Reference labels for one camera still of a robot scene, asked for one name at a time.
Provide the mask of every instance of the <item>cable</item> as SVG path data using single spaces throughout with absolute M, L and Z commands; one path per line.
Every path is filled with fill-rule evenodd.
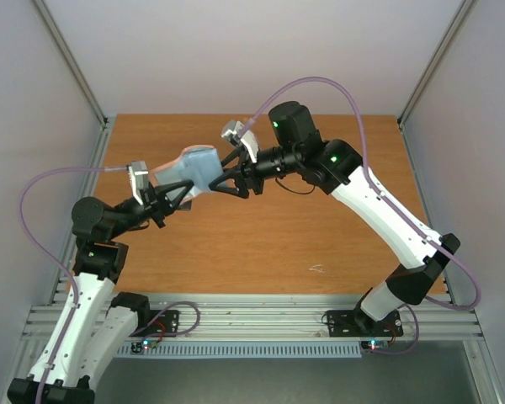
M 145 230 L 150 226 L 150 221 L 147 221 L 145 225 L 139 225 L 137 227 L 134 227 L 132 229 L 129 229 L 129 231 L 140 231 L 140 230 Z
M 136 330 L 135 332 L 133 332 L 130 337 L 134 337 L 136 334 L 138 334 L 139 332 L 143 332 L 144 330 L 146 330 L 151 324 L 153 324 L 154 322 L 157 321 L 157 319 L 162 316 L 164 314 L 165 311 L 167 310 L 170 310 L 172 309 L 173 307 L 176 307 L 176 306 L 189 306 L 191 307 L 194 312 L 196 313 L 196 320 L 194 321 L 194 324 L 189 327 L 187 330 L 184 330 L 184 331 L 178 331 L 178 332 L 166 332 L 165 335 L 169 336 L 169 337 L 177 337 L 178 335 L 185 335 L 185 334 L 188 334 L 190 333 L 191 331 L 193 331 L 196 327 L 199 326 L 200 324 L 200 310 L 198 308 L 197 305 L 195 305 L 195 303 L 193 303 L 192 301 L 177 301 L 175 303 L 172 303 L 166 307 L 164 307 L 163 309 L 161 309 L 151 320 L 150 322 L 147 323 L 147 325 L 143 328 L 139 328 L 138 330 Z
M 280 188 L 282 189 L 285 189 L 287 190 L 288 192 L 291 192 L 292 194 L 298 194 L 298 195 L 310 195 L 314 192 L 314 190 L 316 189 L 316 185 L 312 185 L 312 189 L 310 191 L 306 191 L 306 192 L 298 192 L 298 191 L 294 191 L 293 189 L 290 189 L 288 188 L 286 185 L 284 185 L 283 183 L 280 182 L 280 180 L 278 178 L 275 179 L 275 182 L 277 183 L 278 186 L 280 186 Z
M 47 250 L 43 245 L 37 241 L 37 239 L 34 237 L 32 232 L 29 230 L 26 220 L 24 218 L 24 198 L 26 197 L 26 194 L 28 191 L 32 188 L 32 186 L 39 182 L 43 178 L 47 178 L 51 175 L 56 175 L 56 174 L 62 174 L 62 173 L 108 173 L 108 172 L 114 172 L 114 171 L 125 171 L 126 167 L 65 167 L 65 168 L 57 168 L 56 170 L 50 170 L 45 173 L 41 173 L 40 175 L 37 175 L 36 177 L 33 177 L 26 183 L 24 186 L 23 190 L 21 191 L 20 194 L 20 199 L 19 199 L 19 204 L 17 207 L 18 210 L 18 215 L 19 215 L 19 221 L 20 225 L 24 231 L 24 234 L 28 237 L 28 239 L 37 247 L 39 250 L 41 250 L 46 257 L 48 257 L 53 263 L 55 263 L 60 271 L 64 275 L 67 276 L 69 279 L 69 282 L 71 283 L 72 291 L 73 291 L 73 306 L 69 313 L 67 314 L 66 321 L 64 322 L 64 326 L 60 331 L 60 334 L 58 335 L 58 338 L 56 339 L 56 343 L 52 350 L 50 351 L 50 356 L 49 356 L 49 361 L 47 362 L 48 366 L 46 369 L 43 371 L 43 375 L 41 376 L 41 381 L 40 384 L 38 385 L 37 388 L 37 393 L 35 395 L 35 403 L 36 404 L 41 404 L 41 400 L 43 397 L 43 390 L 45 388 L 45 383 L 47 381 L 47 378 L 49 377 L 49 373 L 51 372 L 51 367 L 54 364 L 54 360 L 56 358 L 56 354 L 58 353 L 58 350 L 60 349 L 61 343 L 64 340 L 64 337 L 66 336 L 67 329 L 69 328 L 71 321 L 73 319 L 73 315 L 75 314 L 75 310 L 77 309 L 78 305 L 78 286 L 77 283 L 75 282 L 75 279 L 73 278 L 73 275 L 69 272 L 69 269 L 60 262 L 58 258 L 56 258 L 52 253 Z
M 395 328 L 391 327 L 388 323 L 382 322 L 381 323 L 385 328 L 387 328 L 389 331 L 391 331 L 391 334 L 393 334 L 391 340 L 388 342 L 388 345 L 391 346 L 393 343 L 396 342 L 396 331 Z
M 156 343 L 160 343 L 162 341 L 162 337 L 165 335 L 165 331 L 167 331 L 167 328 L 160 322 L 154 322 L 154 324 L 161 327 L 161 335 L 159 335 L 159 338 L 157 339 L 157 342 L 156 342 Z
M 329 326 L 331 326 L 331 325 L 337 325 L 335 322 L 330 323 L 330 322 L 325 322 L 325 321 L 323 321 L 323 318 L 324 318 L 324 317 L 327 317 L 327 313 L 323 313 L 323 316 L 322 316 L 322 318 L 320 319 L 320 322 L 321 322 L 324 326 L 328 326 L 328 327 L 329 327 Z
M 241 139 L 245 133 L 251 127 L 256 123 L 258 117 L 268 108 L 269 105 L 282 93 L 286 92 L 287 90 L 303 84 L 305 82 L 323 82 L 325 84 L 328 84 L 332 87 L 335 87 L 338 91 L 344 94 L 346 99 L 349 101 L 353 114 L 355 115 L 355 119 L 357 120 L 357 124 L 359 127 L 359 136 L 361 138 L 361 149 L 363 153 L 363 173 L 364 177 L 369 183 L 369 186 L 376 192 L 376 194 L 382 198 L 387 205 L 392 208 L 397 215 L 401 217 L 425 242 L 430 244 L 432 247 L 434 247 L 437 251 L 441 252 L 445 257 L 447 257 L 449 260 L 453 261 L 456 265 L 459 266 L 460 269 L 467 275 L 467 277 L 470 279 L 471 283 L 475 287 L 475 299 L 473 302 L 471 302 L 469 305 L 464 305 L 464 306 L 455 306 L 451 305 L 449 303 L 444 303 L 442 301 L 436 300 L 433 297 L 426 296 L 425 299 L 428 301 L 431 301 L 439 306 L 445 307 L 450 310 L 456 310 L 456 311 L 466 311 L 466 310 L 473 310 L 476 308 L 476 306 L 479 304 L 481 301 L 481 287 L 477 282 L 476 276 L 473 274 L 471 269 L 469 269 L 462 261 L 460 261 L 454 254 L 450 253 L 447 251 L 445 248 L 440 246 L 438 243 L 436 243 L 434 240 L 430 240 L 428 236 L 422 231 L 418 226 L 416 226 L 410 218 L 408 218 L 404 212 L 402 212 L 389 198 L 387 198 L 385 195 L 383 195 L 380 192 L 380 189 L 378 186 L 372 181 L 372 178 L 370 178 L 369 175 L 369 153 L 367 150 L 367 142 L 366 142 L 366 136 L 364 133 L 364 124 L 363 124 L 363 119 L 361 117 L 361 113 L 359 112 L 359 108 L 357 106 L 357 103 L 355 102 L 354 98 L 352 95 L 349 93 L 349 91 L 338 84 L 337 82 L 334 82 L 333 80 L 330 80 L 325 77 L 303 77 L 299 78 L 297 80 L 294 80 L 293 82 L 289 82 L 282 88 L 280 88 L 277 92 L 275 92 L 271 97 L 269 97 L 263 104 L 262 106 L 258 109 L 258 111 L 252 116 L 250 120 L 248 120 L 245 125 L 242 127 L 242 129 L 239 131 L 237 134 L 237 139 Z
M 419 342 L 419 321 L 417 320 L 417 315 L 415 314 L 415 311 L 409 306 L 409 305 L 402 305 L 399 307 L 406 307 L 410 313 L 412 313 L 413 316 L 413 322 L 415 324 L 415 338 L 412 341 L 412 344 L 407 347 L 406 349 L 402 351 L 396 351 L 396 352 L 391 352 L 391 351 L 386 351 L 384 349 L 363 349 L 361 348 L 362 352 L 371 352 L 373 354 L 381 354 L 381 355 L 390 355 L 390 356 L 396 356 L 396 355 L 403 355 L 403 354 L 409 354 L 415 347 L 417 346 L 417 343 Z

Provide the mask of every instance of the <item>purple tube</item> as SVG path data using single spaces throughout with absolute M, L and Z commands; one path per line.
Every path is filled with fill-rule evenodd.
M 126 167 L 66 167 L 66 168 L 57 168 L 56 170 L 47 171 L 45 173 L 42 173 L 42 174 L 30 179 L 30 181 L 28 181 L 28 183 L 24 186 L 24 188 L 21 192 L 20 199 L 19 199 L 19 205 L 18 205 L 18 213 L 19 213 L 20 225 L 23 228 L 24 234 L 26 234 L 28 239 L 32 243 L 34 243 L 37 246 L 37 248 L 39 248 L 39 250 L 41 250 L 44 253 L 44 255 L 46 255 L 46 257 L 48 257 L 53 263 L 55 263 L 64 275 L 67 276 L 67 278 L 69 279 L 69 281 L 71 283 L 71 287 L 72 287 L 72 291 L 73 291 L 73 303 L 74 303 L 74 306 L 70 309 L 69 313 L 67 314 L 66 321 L 64 322 L 64 326 L 61 329 L 60 334 L 58 335 L 58 338 L 56 339 L 56 343 L 55 343 L 53 349 L 50 351 L 49 361 L 47 362 L 49 367 L 47 367 L 44 370 L 43 375 L 41 376 L 41 381 L 40 381 L 40 384 L 38 385 L 37 393 L 35 396 L 35 403 L 36 404 L 41 404 L 41 400 L 43 398 L 43 390 L 45 388 L 45 383 L 47 381 L 47 378 L 49 377 L 49 373 L 51 372 L 51 366 L 54 363 L 54 360 L 56 358 L 56 354 L 58 353 L 58 350 L 60 349 L 61 343 L 63 342 L 64 337 L 66 336 L 67 329 L 69 328 L 69 325 L 71 324 L 71 321 L 72 321 L 73 316 L 75 314 L 75 309 L 78 304 L 78 287 L 77 287 L 77 283 L 75 282 L 75 279 L 73 278 L 73 275 L 69 272 L 67 267 L 63 263 L 61 263 L 58 258 L 56 258 L 54 255 L 52 255 L 52 253 L 49 250 L 47 250 L 45 247 L 43 247 L 43 245 L 37 241 L 37 239 L 34 237 L 32 232 L 29 230 L 28 226 L 26 225 L 26 220 L 24 218 L 24 211 L 23 211 L 24 198 L 26 197 L 26 194 L 28 193 L 30 188 L 32 188 L 32 186 L 35 183 L 37 183 L 41 179 L 47 178 L 51 175 L 62 174 L 62 173 L 90 173 L 90 172 L 96 172 L 96 173 L 106 172 L 106 173 L 108 173 L 108 172 L 113 172 L 113 171 L 124 171 L 126 169 L 127 169 Z
M 256 111 L 256 113 L 252 116 L 252 118 L 243 126 L 243 128 L 240 130 L 238 133 L 238 138 L 242 138 L 245 133 L 251 127 L 256 123 L 258 117 L 273 103 L 273 101 L 280 96 L 282 93 L 286 92 L 287 90 L 303 84 L 305 82 L 323 82 L 325 84 L 328 84 L 332 87 L 335 87 L 338 91 L 340 91 L 346 99 L 349 101 L 353 113 L 355 115 L 355 119 L 357 120 L 357 125 L 359 127 L 359 136 L 361 138 L 361 149 L 362 149 L 362 154 L 363 154 L 363 173 L 364 177 L 367 180 L 367 183 L 369 183 L 369 186 L 376 192 L 378 196 L 380 196 L 389 207 L 391 207 L 397 215 L 401 217 L 423 240 L 427 239 L 427 235 L 418 227 L 416 226 L 410 218 L 408 218 L 404 212 L 402 212 L 398 207 L 386 196 L 381 196 L 380 195 L 380 190 L 372 181 L 369 175 L 369 153 L 367 150 L 367 141 L 366 141 L 366 135 L 364 133 L 364 125 L 363 125 L 363 119 L 361 117 L 361 113 L 359 112 L 359 107 L 357 106 L 357 103 L 355 102 L 355 99 L 352 97 L 352 95 L 349 93 L 349 91 L 338 84 L 337 82 L 334 82 L 333 80 L 330 80 L 329 78 L 325 77 L 303 77 L 299 78 L 297 80 L 294 80 L 293 82 L 289 82 L 282 88 L 280 88 L 277 92 L 275 92 L 271 97 L 269 97 L 265 103 L 262 104 L 262 106 Z M 445 307 L 447 309 L 451 310 L 456 310 L 456 311 L 467 311 L 467 310 L 473 310 L 481 301 L 481 287 L 477 282 L 476 276 L 473 274 L 473 271 L 469 269 L 462 261 L 460 261 L 457 257 L 455 257 L 453 254 L 451 254 L 449 251 L 447 251 L 445 248 L 441 247 L 438 243 L 432 241 L 432 240 L 426 240 L 428 244 L 430 244 L 432 247 L 434 247 L 436 250 L 440 251 L 445 257 L 453 261 L 456 265 L 462 269 L 462 271 L 468 276 L 468 278 L 471 280 L 471 283 L 475 287 L 475 299 L 473 302 L 471 302 L 469 305 L 465 306 L 455 306 L 451 305 L 449 303 L 444 303 L 442 301 L 436 300 L 433 297 L 426 296 L 425 299 L 439 305 L 442 307 Z
M 195 303 L 193 303 L 192 301 L 177 301 L 177 302 L 172 303 L 172 304 L 166 306 L 165 308 L 161 309 L 161 311 L 159 311 L 150 320 L 150 322 L 148 322 L 148 324 L 145 327 L 139 328 L 138 330 L 136 330 L 135 332 L 133 332 L 130 335 L 130 337 L 134 337 L 139 332 L 143 332 L 144 330 L 146 330 L 151 324 L 153 324 L 154 322 L 156 322 L 157 318 L 159 318 L 160 316 L 162 316 L 162 314 L 165 311 L 170 310 L 170 309 L 172 309 L 173 307 L 176 307 L 176 306 L 189 306 L 189 307 L 191 307 L 194 310 L 194 312 L 196 313 L 196 320 L 194 321 L 194 324 L 191 327 L 189 327 L 187 330 L 178 331 L 178 332 L 165 332 L 165 335 L 168 336 L 168 337 L 176 337 L 178 335 L 189 334 L 191 331 L 193 331 L 200 324 L 200 310 L 199 310 L 198 306 L 195 305 Z

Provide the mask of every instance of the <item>black wire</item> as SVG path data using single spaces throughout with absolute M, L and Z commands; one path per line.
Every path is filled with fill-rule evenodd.
M 396 331 L 395 331 L 395 328 L 393 328 L 392 326 L 390 326 L 388 323 L 386 322 L 382 322 L 383 326 L 385 328 L 387 328 L 389 331 L 391 331 L 391 340 L 389 341 L 389 346 L 391 346 L 395 341 L 396 341 Z
M 297 156 L 295 155 L 295 146 L 297 145 L 297 143 L 294 143 L 292 145 L 292 154 L 294 155 L 294 159 L 295 161 L 297 162 L 297 165 L 300 167 L 300 168 L 303 168 L 304 170 L 306 170 L 306 167 L 303 165 L 302 162 L 300 162 L 300 159 L 297 158 Z M 314 192 L 314 190 L 316 189 L 316 185 L 312 185 L 312 189 L 310 191 L 307 191 L 307 192 L 299 192 L 299 191 L 294 191 L 293 189 L 290 189 L 288 188 L 286 185 L 284 185 L 283 183 L 280 182 L 280 180 L 278 178 L 275 179 L 275 182 L 277 183 L 278 186 L 280 186 L 280 188 L 288 191 L 288 192 L 291 192 L 292 194 L 297 194 L 297 195 L 310 195 Z
M 312 189 L 310 191 L 307 191 L 307 192 L 298 192 L 298 191 L 294 191 L 293 189 L 288 188 L 286 185 L 284 185 L 283 183 L 281 183 L 278 178 L 275 179 L 275 183 L 278 186 L 280 186 L 280 188 L 285 189 L 286 191 L 291 192 L 292 194 L 298 194 L 298 195 L 310 195 L 316 189 L 316 185 L 313 185 Z
M 144 226 L 134 227 L 134 228 L 132 228 L 130 231 L 145 230 L 145 229 L 147 229 L 149 226 L 150 226 L 150 221 L 147 221 L 147 222 L 146 222 L 146 224 L 145 224 Z
M 322 318 L 320 319 L 320 322 L 324 325 L 324 326 L 328 326 L 328 327 L 333 327 L 333 326 L 348 326 L 349 324 L 346 323 L 346 322 L 336 322 L 335 320 L 333 320 L 333 318 L 331 317 L 331 321 L 329 322 L 325 322 L 324 321 L 324 317 L 327 316 L 327 313 L 324 313 L 324 315 L 322 316 Z

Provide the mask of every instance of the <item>gray floor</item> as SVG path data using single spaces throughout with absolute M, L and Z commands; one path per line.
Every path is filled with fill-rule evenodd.
M 363 359 L 114 359 L 97 404 L 479 402 L 461 343 Z

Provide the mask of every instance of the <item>light blue cloth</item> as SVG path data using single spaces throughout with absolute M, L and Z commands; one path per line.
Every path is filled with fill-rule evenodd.
M 222 175 L 222 166 L 217 149 L 205 146 L 194 146 L 184 151 L 175 164 L 155 173 L 161 185 L 185 179 L 192 180 L 194 186 L 185 199 L 194 198 L 203 192 L 211 192 L 210 182 L 220 175 Z M 173 199 L 180 191 L 177 189 L 169 193 L 168 197 Z

